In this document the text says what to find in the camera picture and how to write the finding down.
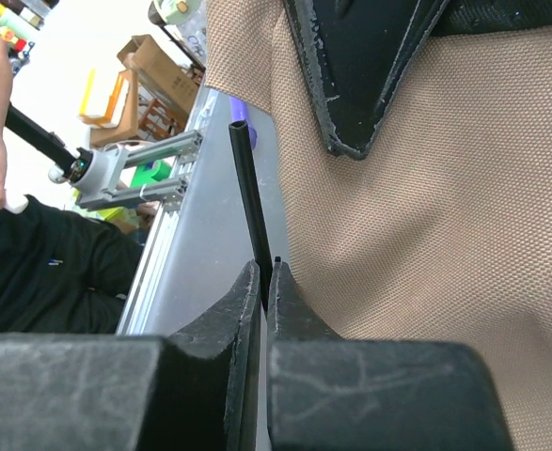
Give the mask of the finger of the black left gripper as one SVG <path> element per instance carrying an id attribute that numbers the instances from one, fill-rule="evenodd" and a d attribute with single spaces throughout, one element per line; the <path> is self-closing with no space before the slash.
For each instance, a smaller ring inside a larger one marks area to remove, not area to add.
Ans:
<path id="1" fill-rule="evenodd" d="M 284 4 L 327 151 L 360 161 L 447 2 L 295 0 Z"/>

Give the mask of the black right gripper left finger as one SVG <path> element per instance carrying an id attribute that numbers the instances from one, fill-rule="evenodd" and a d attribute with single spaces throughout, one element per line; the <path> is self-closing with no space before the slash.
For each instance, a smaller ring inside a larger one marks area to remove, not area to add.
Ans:
<path id="1" fill-rule="evenodd" d="M 260 270 L 168 337 L 0 334 L 0 450 L 251 450 Z"/>

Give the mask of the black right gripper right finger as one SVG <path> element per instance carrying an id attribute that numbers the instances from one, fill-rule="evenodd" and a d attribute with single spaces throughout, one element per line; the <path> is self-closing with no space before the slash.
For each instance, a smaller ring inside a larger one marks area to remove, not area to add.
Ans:
<path id="1" fill-rule="evenodd" d="M 510 450 L 490 371 L 459 343 L 345 339 L 273 268 L 267 422 L 275 450 Z"/>

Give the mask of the black tent pole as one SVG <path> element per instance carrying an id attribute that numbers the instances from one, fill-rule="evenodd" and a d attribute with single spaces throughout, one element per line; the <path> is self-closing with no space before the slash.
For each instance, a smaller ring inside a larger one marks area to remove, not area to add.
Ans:
<path id="1" fill-rule="evenodd" d="M 267 312 L 273 260 L 260 201 L 250 131 L 245 120 L 238 120 L 229 124 L 229 139 L 253 256 L 260 268 L 261 304 L 263 311 Z"/>

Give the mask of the tan and black pet tent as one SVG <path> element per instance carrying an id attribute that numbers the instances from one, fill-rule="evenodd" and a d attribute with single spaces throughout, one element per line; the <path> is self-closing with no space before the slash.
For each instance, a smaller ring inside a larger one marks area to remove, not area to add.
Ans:
<path id="1" fill-rule="evenodd" d="M 347 338 L 458 341 L 552 450 L 552 24 L 433 37 L 370 154 L 323 147 L 284 5 L 208 5 L 209 86 L 269 114 L 292 274 Z"/>

